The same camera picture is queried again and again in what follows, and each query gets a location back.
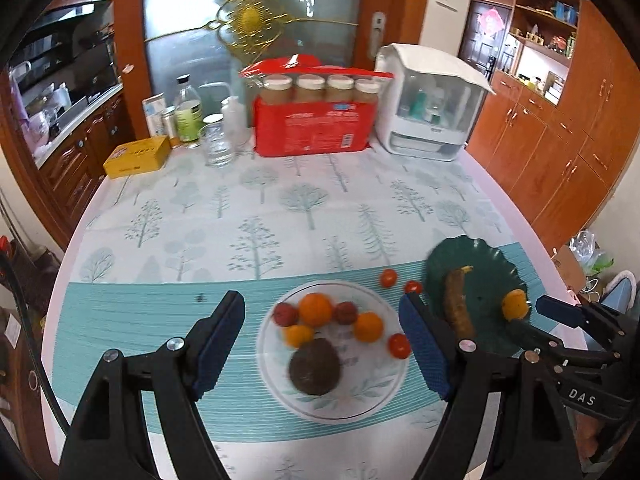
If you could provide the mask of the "yellow lemon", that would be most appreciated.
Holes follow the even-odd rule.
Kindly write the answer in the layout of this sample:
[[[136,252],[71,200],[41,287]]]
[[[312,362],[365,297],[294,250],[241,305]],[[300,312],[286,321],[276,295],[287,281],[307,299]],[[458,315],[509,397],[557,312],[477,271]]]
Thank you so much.
[[[528,311],[529,304],[523,289],[513,289],[501,300],[501,312],[508,322],[526,318]]]

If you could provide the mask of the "overripe brown banana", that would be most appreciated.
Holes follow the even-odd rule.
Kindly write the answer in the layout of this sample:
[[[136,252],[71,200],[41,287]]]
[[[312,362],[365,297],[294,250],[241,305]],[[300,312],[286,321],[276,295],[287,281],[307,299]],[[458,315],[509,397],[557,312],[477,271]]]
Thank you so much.
[[[459,339],[473,339],[475,328],[469,315],[464,293],[465,275],[472,272],[472,266],[462,266],[451,270],[444,281],[444,312],[446,320]]]

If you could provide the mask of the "cherry tomato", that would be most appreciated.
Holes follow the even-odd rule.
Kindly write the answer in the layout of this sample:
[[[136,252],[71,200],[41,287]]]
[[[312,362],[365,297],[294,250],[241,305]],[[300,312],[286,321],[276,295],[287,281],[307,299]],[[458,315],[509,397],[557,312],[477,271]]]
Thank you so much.
[[[394,359],[406,360],[411,354],[409,339],[403,333],[393,334],[388,338],[387,350]]]
[[[396,285],[398,280],[398,274],[394,269],[387,268],[384,269],[378,281],[383,288],[392,288]]]
[[[420,295],[420,293],[423,292],[423,286],[419,281],[411,280],[404,285],[404,292],[406,294]]]

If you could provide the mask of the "small orange tangerine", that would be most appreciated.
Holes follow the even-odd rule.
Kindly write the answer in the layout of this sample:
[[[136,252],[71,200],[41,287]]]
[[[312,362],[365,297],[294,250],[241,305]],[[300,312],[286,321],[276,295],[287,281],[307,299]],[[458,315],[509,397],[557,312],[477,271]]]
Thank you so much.
[[[354,337],[366,344],[378,341],[384,333],[384,322],[375,312],[363,312],[352,324]]]

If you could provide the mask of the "red plum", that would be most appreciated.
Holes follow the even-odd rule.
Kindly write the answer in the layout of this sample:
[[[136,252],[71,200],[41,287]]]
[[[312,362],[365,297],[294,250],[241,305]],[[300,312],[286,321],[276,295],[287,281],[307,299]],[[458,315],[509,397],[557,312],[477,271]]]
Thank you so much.
[[[272,311],[272,320],[280,327],[296,325],[299,320],[298,309],[288,302],[279,302]]]
[[[352,325],[357,321],[359,315],[356,304],[351,301],[339,302],[333,311],[334,321],[340,325]]]

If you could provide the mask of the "large orange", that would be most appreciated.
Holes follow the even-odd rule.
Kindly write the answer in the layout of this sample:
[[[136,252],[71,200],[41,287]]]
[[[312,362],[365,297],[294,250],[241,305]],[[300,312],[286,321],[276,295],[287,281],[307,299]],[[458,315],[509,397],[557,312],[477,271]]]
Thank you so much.
[[[311,292],[298,303],[299,321],[312,328],[320,328],[333,320],[333,304],[322,292]]]

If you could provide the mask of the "dark brown avocado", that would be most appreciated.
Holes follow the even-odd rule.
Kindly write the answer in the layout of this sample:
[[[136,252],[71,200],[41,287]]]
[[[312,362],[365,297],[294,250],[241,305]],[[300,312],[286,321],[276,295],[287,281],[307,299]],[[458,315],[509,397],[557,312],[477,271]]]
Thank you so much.
[[[326,338],[306,342],[292,355],[288,377],[300,392],[323,396],[340,382],[342,363],[334,345]]]

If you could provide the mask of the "small yellow-orange tangerine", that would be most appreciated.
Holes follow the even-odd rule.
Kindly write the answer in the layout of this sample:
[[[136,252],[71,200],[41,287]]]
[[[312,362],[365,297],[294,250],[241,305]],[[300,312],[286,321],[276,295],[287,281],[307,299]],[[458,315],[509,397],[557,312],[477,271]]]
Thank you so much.
[[[294,349],[299,349],[304,344],[313,341],[315,334],[312,327],[304,324],[291,325],[282,330],[284,342]]]

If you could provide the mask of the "plastic bag on floor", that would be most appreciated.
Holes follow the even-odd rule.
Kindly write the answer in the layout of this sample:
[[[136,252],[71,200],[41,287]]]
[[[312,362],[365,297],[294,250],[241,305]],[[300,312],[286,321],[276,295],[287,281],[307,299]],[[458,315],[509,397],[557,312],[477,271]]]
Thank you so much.
[[[614,264],[614,257],[600,248],[596,234],[581,230],[570,239],[568,248],[587,278],[598,275]]]

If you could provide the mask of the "dark green scalloped plate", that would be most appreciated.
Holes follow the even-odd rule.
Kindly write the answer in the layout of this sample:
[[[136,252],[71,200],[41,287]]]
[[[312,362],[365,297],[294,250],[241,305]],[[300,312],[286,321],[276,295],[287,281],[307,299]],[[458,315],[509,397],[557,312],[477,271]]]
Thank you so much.
[[[471,340],[478,348],[499,356],[520,352],[521,348],[509,336],[510,322],[502,315],[501,300],[511,290],[523,289],[529,304],[528,315],[523,318],[527,321],[530,317],[527,285],[504,253],[484,240],[466,235],[449,237],[427,256],[423,289],[434,315],[448,324],[442,304],[444,281],[451,270],[462,266],[473,267],[464,279],[466,306],[475,328],[475,337]]]

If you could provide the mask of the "orange wooden cabinet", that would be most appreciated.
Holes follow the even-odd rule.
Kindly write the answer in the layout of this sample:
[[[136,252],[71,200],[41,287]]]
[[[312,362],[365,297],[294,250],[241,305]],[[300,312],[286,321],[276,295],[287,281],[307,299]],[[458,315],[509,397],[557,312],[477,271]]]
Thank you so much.
[[[639,137],[639,70],[588,0],[514,0],[510,33],[567,68],[558,102],[497,70],[468,151],[547,250],[605,203]]]

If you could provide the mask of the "white floral plate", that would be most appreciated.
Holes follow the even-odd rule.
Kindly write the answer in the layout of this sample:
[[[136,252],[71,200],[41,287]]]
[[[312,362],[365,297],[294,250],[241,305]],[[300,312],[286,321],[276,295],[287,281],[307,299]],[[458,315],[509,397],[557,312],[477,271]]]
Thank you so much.
[[[278,304],[296,307],[309,294],[326,295],[332,304],[348,301],[360,313],[373,312],[382,321],[381,337],[356,339],[349,325],[333,321],[314,331],[340,360],[340,380],[328,392],[311,394],[294,385],[290,363],[296,349],[286,342],[285,329],[268,313],[256,337],[257,367],[272,396],[294,415],[325,425],[360,422],[382,410],[398,393],[409,361],[392,356],[388,340],[400,332],[396,310],[380,294],[353,282],[329,280],[303,284],[284,292]]]

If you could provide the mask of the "tree pattern tablecloth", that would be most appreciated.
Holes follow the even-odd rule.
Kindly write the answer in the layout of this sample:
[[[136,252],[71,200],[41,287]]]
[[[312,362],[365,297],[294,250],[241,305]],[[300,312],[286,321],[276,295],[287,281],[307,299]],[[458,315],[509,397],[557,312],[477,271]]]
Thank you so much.
[[[350,424],[302,419],[268,391],[257,367],[264,317],[288,290],[315,281],[366,286],[396,308],[428,254],[466,235],[500,249],[530,298],[566,287],[518,208],[469,155],[456,162],[362,152],[262,158],[244,151],[212,168],[194,150],[163,169],[107,179],[66,250],[51,297],[43,359],[71,415],[99,358],[157,349],[212,312],[228,290],[246,318],[216,388],[198,402],[235,479],[408,479],[444,406],[408,359],[404,382]],[[378,279],[394,269],[399,284]]]

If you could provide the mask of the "white cup sterilizer cabinet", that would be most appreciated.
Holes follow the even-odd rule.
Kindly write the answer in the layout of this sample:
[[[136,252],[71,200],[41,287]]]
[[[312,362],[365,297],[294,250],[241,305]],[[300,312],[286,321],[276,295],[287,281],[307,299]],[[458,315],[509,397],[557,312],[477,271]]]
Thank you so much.
[[[452,54],[417,44],[382,47],[375,69],[393,75],[378,101],[378,142],[395,155],[457,159],[494,92],[486,77]]]

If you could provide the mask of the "yellow cardboard box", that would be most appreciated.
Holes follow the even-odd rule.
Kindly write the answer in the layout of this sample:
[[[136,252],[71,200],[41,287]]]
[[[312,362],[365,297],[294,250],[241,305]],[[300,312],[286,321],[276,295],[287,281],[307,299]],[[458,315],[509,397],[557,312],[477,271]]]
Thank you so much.
[[[171,152],[167,136],[149,138],[120,144],[103,163],[105,173],[111,179],[146,174],[160,170]]]

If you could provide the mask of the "clear drinking glass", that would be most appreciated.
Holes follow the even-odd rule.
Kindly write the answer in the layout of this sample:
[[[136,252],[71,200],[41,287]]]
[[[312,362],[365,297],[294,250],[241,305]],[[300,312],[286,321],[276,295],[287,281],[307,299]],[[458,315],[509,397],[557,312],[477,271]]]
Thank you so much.
[[[224,133],[222,122],[205,124],[200,130],[200,144],[206,166],[222,167],[234,159],[234,146]]]

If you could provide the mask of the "red jar gift box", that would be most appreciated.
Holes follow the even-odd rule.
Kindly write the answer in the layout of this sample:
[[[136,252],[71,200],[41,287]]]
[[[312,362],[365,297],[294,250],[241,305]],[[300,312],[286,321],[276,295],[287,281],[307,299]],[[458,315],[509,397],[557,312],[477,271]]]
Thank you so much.
[[[240,76],[257,88],[255,148],[262,157],[358,152],[367,147],[389,72],[323,65],[308,54],[266,58]]]

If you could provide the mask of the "small metal tin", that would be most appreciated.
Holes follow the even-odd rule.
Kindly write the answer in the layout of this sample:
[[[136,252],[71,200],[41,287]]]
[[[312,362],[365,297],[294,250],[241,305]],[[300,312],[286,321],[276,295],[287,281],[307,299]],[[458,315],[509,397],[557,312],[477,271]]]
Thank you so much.
[[[177,129],[175,107],[168,106],[163,110],[162,122],[165,136],[168,137],[169,144],[172,148],[178,148],[181,144]]]

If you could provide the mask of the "small white carton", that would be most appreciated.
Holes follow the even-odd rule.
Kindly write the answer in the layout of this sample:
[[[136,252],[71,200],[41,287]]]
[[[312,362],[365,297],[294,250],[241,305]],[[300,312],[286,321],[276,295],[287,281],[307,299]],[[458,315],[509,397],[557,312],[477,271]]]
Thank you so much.
[[[142,101],[142,110],[148,126],[150,136],[163,136],[163,112],[166,108],[166,101],[163,93],[149,96]]]

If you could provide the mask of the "white plastic squeeze bottle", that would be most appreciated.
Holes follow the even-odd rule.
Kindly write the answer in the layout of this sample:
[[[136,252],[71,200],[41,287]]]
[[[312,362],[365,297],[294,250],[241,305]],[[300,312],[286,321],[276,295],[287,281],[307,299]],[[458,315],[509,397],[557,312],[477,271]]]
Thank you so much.
[[[250,140],[246,107],[237,96],[228,96],[221,102],[224,133],[230,136],[236,148],[242,148]]]

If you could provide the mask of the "glass bottle green label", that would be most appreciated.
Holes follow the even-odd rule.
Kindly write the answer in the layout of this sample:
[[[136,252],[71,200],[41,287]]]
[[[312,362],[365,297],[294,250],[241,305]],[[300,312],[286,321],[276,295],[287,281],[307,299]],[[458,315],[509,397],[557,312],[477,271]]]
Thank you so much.
[[[203,127],[202,101],[189,74],[179,76],[177,84],[174,107],[178,136],[187,148],[198,148]]]

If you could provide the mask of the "gold door ornament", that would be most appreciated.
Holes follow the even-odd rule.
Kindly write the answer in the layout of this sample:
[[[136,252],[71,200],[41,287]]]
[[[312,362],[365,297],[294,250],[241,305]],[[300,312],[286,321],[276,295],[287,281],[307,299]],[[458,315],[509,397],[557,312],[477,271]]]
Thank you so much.
[[[356,27],[354,22],[295,15],[278,0],[224,0],[215,16],[200,26],[213,32],[236,58],[258,61],[284,34],[298,23]]]

